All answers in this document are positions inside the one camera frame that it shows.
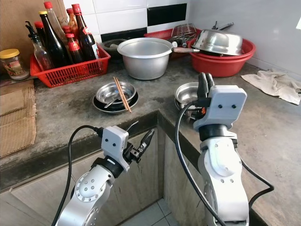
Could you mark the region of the red plastic basin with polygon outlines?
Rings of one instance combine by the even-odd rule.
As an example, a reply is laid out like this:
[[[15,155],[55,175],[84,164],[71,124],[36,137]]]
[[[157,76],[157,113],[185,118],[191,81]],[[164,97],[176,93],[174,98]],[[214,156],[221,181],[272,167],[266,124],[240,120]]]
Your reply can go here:
[[[241,71],[245,62],[256,52],[254,43],[243,39],[243,54],[240,56],[209,56],[200,52],[190,52],[193,68],[198,73],[210,73],[216,77],[232,77]]]

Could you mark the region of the steel spoon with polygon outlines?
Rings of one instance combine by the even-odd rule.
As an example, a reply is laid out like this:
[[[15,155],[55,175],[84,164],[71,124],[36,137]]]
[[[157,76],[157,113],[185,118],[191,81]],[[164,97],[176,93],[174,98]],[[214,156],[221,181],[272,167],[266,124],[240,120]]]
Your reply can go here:
[[[110,97],[108,103],[105,105],[105,108],[110,107],[110,105],[114,104],[116,100],[121,99],[120,95],[114,95],[113,97]]]

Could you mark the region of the black round plate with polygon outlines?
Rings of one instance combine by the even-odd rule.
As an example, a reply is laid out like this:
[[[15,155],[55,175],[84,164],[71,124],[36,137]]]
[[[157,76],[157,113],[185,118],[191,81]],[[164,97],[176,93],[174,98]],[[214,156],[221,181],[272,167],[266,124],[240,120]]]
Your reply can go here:
[[[129,100],[129,102],[128,102],[129,107],[134,107],[134,105],[138,103],[138,100],[139,100],[139,94],[137,93],[133,96],[133,98],[131,100]],[[96,99],[96,97],[93,97],[92,101],[93,101],[94,107],[103,113],[115,115],[115,114],[121,114],[121,113],[124,113],[127,111],[126,108],[121,103],[120,97],[118,97],[118,99],[116,99],[116,101],[114,101],[114,103],[112,103],[110,105],[110,107],[105,107],[107,104],[101,103],[100,101],[98,101]]]

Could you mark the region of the aluminium cooking pot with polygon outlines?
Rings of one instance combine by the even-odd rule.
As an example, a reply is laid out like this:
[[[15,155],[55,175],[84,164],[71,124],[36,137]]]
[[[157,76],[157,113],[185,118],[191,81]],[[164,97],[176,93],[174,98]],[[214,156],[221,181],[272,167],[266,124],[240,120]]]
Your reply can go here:
[[[172,48],[177,43],[155,37],[129,39],[118,45],[118,53],[129,76],[138,80],[154,80],[161,77],[168,65]]]

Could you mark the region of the crumpled beige cloth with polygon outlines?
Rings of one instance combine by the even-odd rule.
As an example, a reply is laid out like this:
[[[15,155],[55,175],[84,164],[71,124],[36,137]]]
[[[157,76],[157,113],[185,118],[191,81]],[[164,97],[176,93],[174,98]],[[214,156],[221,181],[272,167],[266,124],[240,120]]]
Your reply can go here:
[[[301,81],[286,73],[258,71],[256,74],[245,74],[241,77],[267,95],[279,97],[295,105],[301,104]]]

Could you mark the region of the flat brown cardboard sheet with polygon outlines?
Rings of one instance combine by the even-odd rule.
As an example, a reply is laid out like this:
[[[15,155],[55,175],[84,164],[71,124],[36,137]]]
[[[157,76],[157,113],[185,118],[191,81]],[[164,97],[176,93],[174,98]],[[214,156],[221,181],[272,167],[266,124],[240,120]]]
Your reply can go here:
[[[24,107],[24,95],[22,90],[7,93],[0,96],[1,115],[17,111]]]

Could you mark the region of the red slotted bottle basket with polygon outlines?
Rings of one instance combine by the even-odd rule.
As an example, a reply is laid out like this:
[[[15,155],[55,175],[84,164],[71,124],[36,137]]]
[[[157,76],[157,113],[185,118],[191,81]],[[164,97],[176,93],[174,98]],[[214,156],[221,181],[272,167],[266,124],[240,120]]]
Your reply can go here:
[[[103,48],[99,50],[100,58],[89,62],[77,63],[70,66],[58,67],[52,70],[41,70],[33,54],[30,55],[30,74],[38,78],[48,88],[86,80],[107,73],[108,61],[111,58]]]

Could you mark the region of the yellow lidded glass jar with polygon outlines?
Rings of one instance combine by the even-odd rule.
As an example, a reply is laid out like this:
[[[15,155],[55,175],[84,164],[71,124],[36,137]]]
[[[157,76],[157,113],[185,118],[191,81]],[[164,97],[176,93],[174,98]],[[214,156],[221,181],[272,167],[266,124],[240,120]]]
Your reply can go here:
[[[6,69],[9,77],[15,81],[22,81],[30,77],[30,72],[25,68],[20,53],[16,48],[0,51],[1,65]]]

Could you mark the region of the small red capped bottle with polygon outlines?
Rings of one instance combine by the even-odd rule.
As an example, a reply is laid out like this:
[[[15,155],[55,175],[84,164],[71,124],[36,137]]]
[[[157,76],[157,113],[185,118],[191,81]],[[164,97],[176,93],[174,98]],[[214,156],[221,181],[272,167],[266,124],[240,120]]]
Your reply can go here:
[[[69,54],[71,56],[71,60],[73,61],[73,64],[84,62],[84,58],[81,52],[81,47],[79,46],[77,39],[75,39],[74,34],[66,33],[66,37],[67,37]]]

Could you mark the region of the dark sauce bottle red label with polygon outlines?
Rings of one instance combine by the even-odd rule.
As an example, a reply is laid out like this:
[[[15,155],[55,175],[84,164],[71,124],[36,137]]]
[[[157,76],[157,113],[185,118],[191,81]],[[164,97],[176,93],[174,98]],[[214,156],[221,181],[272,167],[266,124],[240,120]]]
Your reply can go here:
[[[99,58],[98,46],[96,44],[96,41],[93,39],[92,33],[86,26],[81,7],[79,4],[73,4],[72,9],[75,15],[75,19],[77,20],[78,40],[84,60],[86,60],[86,62],[97,60]]]

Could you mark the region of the corrugated brown cardboard sheet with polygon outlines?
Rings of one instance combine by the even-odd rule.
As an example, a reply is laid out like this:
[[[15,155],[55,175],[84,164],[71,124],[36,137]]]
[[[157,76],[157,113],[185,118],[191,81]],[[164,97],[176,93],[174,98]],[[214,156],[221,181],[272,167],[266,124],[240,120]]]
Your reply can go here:
[[[36,97],[32,80],[0,88],[0,95],[22,90],[24,107],[0,115],[0,157],[33,145],[36,138]]]

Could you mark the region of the tall dark soy bottle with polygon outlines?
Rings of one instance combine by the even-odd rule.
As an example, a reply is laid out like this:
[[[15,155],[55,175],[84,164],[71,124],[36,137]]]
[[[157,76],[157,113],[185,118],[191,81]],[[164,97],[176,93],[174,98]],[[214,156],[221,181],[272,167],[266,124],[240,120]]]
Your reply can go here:
[[[54,32],[52,24],[48,17],[47,11],[39,11],[39,16],[45,30],[45,44],[47,51],[51,56],[54,67],[60,68],[69,66],[71,61],[69,59],[68,52],[60,40],[59,36]]]

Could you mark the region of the clear glass pourer bottle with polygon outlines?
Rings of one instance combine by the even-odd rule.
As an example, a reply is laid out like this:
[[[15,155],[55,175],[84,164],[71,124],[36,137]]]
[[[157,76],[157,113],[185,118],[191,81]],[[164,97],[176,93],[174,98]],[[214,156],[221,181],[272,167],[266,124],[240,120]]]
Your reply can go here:
[[[51,70],[54,69],[53,62],[48,54],[47,50],[43,47],[43,43],[41,41],[41,37],[34,31],[32,24],[29,21],[25,21],[26,28],[29,30],[29,37],[32,40],[34,47],[34,56],[36,58],[37,63],[40,65],[41,70]]]

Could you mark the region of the pale bottle red cap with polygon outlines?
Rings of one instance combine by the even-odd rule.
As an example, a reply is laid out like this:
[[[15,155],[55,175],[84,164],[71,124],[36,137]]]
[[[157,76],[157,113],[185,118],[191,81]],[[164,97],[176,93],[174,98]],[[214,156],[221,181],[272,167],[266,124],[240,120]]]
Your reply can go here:
[[[51,22],[52,28],[56,34],[64,36],[63,24],[57,17],[57,12],[54,10],[53,5],[50,1],[44,2],[44,7],[47,10],[49,21]]]

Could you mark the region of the wooden handled ladle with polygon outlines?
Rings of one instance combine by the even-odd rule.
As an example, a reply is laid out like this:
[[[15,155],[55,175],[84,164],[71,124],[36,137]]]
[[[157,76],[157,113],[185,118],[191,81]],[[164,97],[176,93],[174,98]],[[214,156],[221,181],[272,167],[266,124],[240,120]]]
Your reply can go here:
[[[174,47],[174,48],[172,48],[172,51],[176,52],[176,53],[198,53],[198,52],[200,52],[200,49]]]

